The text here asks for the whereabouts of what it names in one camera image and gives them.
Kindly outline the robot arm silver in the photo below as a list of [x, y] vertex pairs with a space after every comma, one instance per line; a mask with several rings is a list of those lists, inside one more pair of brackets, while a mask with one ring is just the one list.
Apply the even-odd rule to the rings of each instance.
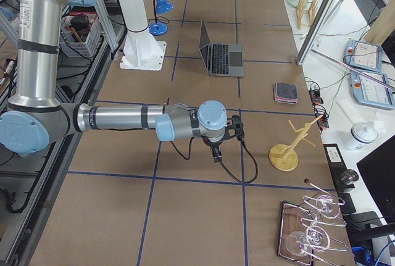
[[88, 130], [154, 130], [160, 141], [227, 139], [227, 112], [218, 101], [206, 101], [197, 109], [183, 104], [103, 107], [59, 102], [60, 21], [69, 1], [20, 0], [16, 91], [1, 115], [1, 143], [8, 150], [28, 155]]

